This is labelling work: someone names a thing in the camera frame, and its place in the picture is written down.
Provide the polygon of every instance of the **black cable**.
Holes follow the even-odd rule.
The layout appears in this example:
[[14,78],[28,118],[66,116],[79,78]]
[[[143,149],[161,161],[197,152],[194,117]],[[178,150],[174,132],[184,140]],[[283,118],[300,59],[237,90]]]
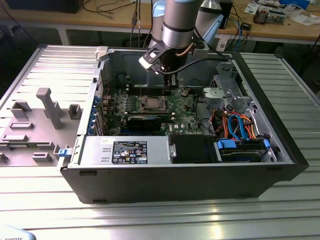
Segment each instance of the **black cable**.
[[188,67],[190,67],[191,65],[193,64],[196,64],[196,63],[199,63],[199,62],[202,62],[202,61],[222,61],[222,62],[226,62],[228,61],[228,59],[225,59],[225,58],[221,58],[221,57],[206,57],[206,58],[201,58],[201,59],[197,59],[197,60],[194,60],[180,68],[178,68],[177,70],[174,70],[174,71],[161,71],[160,73],[162,75],[171,75],[171,74],[176,74]]
[[316,39],[315,43],[313,44],[313,46],[312,46],[312,48],[311,48],[311,50],[310,50],[311,53],[312,53],[312,50],[316,47],[319,39],[320,39],[320,34],[319,34],[318,38]]
[[135,2],[135,9],[134,9],[132,19],[131,19],[132,29],[131,29],[131,33],[130,33],[130,48],[132,48],[132,35],[134,33],[134,29],[135,29],[135,26],[137,25],[137,21],[138,21],[138,1],[139,0],[137,0]]
[[107,12],[111,12],[111,11],[113,11],[113,10],[117,10],[117,9],[120,9],[120,8],[123,8],[123,7],[126,7],[126,6],[130,6],[130,5],[136,3],[135,1],[133,1],[133,2],[131,2],[131,3],[129,3],[129,4],[125,4],[125,5],[122,5],[122,6],[118,6],[118,7],[113,8],[113,9],[108,9],[108,10],[104,10],[104,11],[92,11],[92,10],[90,10],[90,9],[88,9],[88,8],[85,7],[85,5],[86,5],[88,2],[90,2],[90,1],[91,1],[91,0],[85,1],[85,2],[83,3],[82,7],[83,7],[84,10],[86,10],[86,11],[88,11],[88,12],[91,12],[91,13],[107,13]]
[[[236,21],[238,22],[239,26],[241,26],[242,23],[243,23],[242,18],[239,16],[237,9],[236,9],[234,6],[232,6],[232,8],[234,9],[235,13],[230,12],[230,14],[236,16],[237,19],[235,19],[235,18],[233,18],[233,17],[229,17],[229,18],[236,20]],[[233,45],[233,43],[234,43],[234,41],[235,41],[235,39],[236,39],[236,36],[239,34],[239,31],[240,31],[240,30],[241,30],[240,28],[237,28],[236,35],[234,35],[234,38],[233,38],[233,40],[232,40],[232,42],[231,42],[230,44],[227,43],[228,46],[227,46],[226,50],[227,50],[230,46]]]
[[14,19],[14,17],[11,16],[11,14],[7,11],[7,9],[5,9],[5,6],[4,6],[4,4],[2,3],[1,0],[0,0],[0,4],[1,4],[3,10],[5,11],[5,13],[12,19],[12,21],[14,21],[14,22],[25,32],[25,34],[28,35],[28,37],[34,42],[34,44],[38,46],[37,41],[36,41],[32,36],[30,36],[30,34],[20,25],[20,23],[18,23],[18,22]]
[[[196,26],[194,26],[194,31],[197,34],[198,38],[200,38],[203,42],[206,43],[206,41],[204,40],[204,38],[201,36],[201,34],[199,33],[198,29],[196,28]],[[224,56],[221,52],[217,51],[214,47],[210,46],[208,43],[206,43],[209,47],[209,49],[213,52],[215,52],[216,54],[218,54],[220,57],[227,59],[229,58],[228,56]]]
[[232,46],[233,48],[235,47],[235,46],[234,46],[234,41],[235,41],[236,37],[238,36],[239,31],[241,31],[241,27],[240,27],[240,26],[241,26],[241,25],[242,25],[242,23],[243,23],[242,19],[239,17],[239,15],[238,15],[238,14],[234,14],[234,13],[232,13],[232,12],[230,12],[230,14],[233,14],[233,15],[235,15],[235,16],[238,18],[238,20],[236,20],[236,19],[235,19],[235,18],[233,18],[233,17],[229,17],[229,19],[232,19],[232,20],[237,21],[237,22],[238,22],[238,24],[239,24],[239,26],[238,26],[238,27],[236,27],[236,29],[237,29],[237,31],[236,31],[236,35],[234,35],[234,38],[233,38],[232,42],[231,42],[231,43],[228,43],[228,42],[227,42],[228,46],[227,46],[227,48],[226,48],[226,49],[228,49],[230,46]]
[[153,0],[151,0],[151,29],[148,32],[148,34],[147,34],[147,36],[146,36],[146,38],[145,38],[145,40],[143,42],[143,45],[142,45],[143,48],[146,47],[147,39],[150,36],[153,27],[154,27],[154,3],[153,3]]
[[316,47],[318,41],[320,39],[320,34],[318,36],[318,38],[316,39],[316,41],[314,42],[314,45],[312,46],[311,50],[310,50],[310,54],[307,57],[307,59],[303,62],[303,64],[300,67],[300,71],[299,71],[299,75],[302,76],[304,74],[304,72],[307,70],[307,68],[309,67],[309,65],[313,62],[313,60],[317,57],[317,55],[320,53],[320,46],[317,47],[317,49],[315,51],[314,48]]

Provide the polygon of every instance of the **blue plastic tab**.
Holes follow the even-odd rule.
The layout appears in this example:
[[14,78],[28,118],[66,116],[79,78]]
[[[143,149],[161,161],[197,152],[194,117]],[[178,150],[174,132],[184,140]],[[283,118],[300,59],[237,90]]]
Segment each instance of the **blue plastic tab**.
[[236,142],[230,139],[219,140],[217,145],[219,149],[236,149],[237,148]]
[[86,132],[87,132],[88,134],[94,134],[94,130],[93,130],[91,127],[88,127],[88,128],[86,129]]
[[269,143],[269,141],[268,141],[267,139],[263,140],[263,143],[264,143],[264,145],[265,145],[265,147],[266,147],[267,149],[270,148],[270,143]]
[[167,3],[167,0],[159,0],[159,1],[155,2],[155,4],[153,5],[152,16],[155,18],[164,16],[165,9],[166,9],[166,3]]
[[71,155],[72,155],[72,148],[62,148],[58,151],[59,158],[71,157]]
[[221,140],[218,141],[218,149],[223,149],[224,145],[222,144]]

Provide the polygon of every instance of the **warning label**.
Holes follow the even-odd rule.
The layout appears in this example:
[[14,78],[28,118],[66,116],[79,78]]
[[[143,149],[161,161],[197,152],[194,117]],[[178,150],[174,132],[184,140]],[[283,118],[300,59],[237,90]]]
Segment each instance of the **warning label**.
[[115,141],[112,154],[113,164],[147,164],[146,141]]

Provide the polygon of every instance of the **blue latch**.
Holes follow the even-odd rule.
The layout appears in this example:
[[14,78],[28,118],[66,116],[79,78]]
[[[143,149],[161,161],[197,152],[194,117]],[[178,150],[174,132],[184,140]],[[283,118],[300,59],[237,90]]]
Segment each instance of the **blue latch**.
[[237,145],[234,140],[221,139],[217,143],[219,149],[236,149]]
[[59,158],[61,158],[61,157],[71,157],[72,150],[73,150],[72,148],[59,149],[59,151],[58,151]]
[[266,149],[270,148],[270,143],[269,143],[269,141],[267,139],[263,140],[263,143],[264,143]]

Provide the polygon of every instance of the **white label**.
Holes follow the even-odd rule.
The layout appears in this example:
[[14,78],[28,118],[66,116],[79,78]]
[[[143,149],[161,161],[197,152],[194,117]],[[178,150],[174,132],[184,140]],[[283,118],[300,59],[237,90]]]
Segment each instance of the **white label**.
[[114,138],[101,138],[100,144],[114,144],[115,139]]

